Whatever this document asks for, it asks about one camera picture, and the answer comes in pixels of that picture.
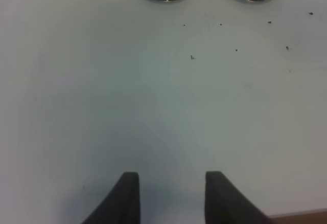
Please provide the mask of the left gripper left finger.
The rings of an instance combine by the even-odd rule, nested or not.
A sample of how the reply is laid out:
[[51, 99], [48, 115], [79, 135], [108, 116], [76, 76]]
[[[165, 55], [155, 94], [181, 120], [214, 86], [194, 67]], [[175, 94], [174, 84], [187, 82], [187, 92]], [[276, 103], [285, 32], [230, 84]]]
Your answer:
[[140, 224], [139, 174], [125, 172], [84, 224]]

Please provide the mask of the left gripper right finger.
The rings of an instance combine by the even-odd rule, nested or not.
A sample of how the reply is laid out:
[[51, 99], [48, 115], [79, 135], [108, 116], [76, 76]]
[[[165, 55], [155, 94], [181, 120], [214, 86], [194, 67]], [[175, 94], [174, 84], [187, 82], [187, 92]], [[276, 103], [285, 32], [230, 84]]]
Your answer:
[[204, 217], [205, 223], [273, 223], [220, 171], [206, 172]]

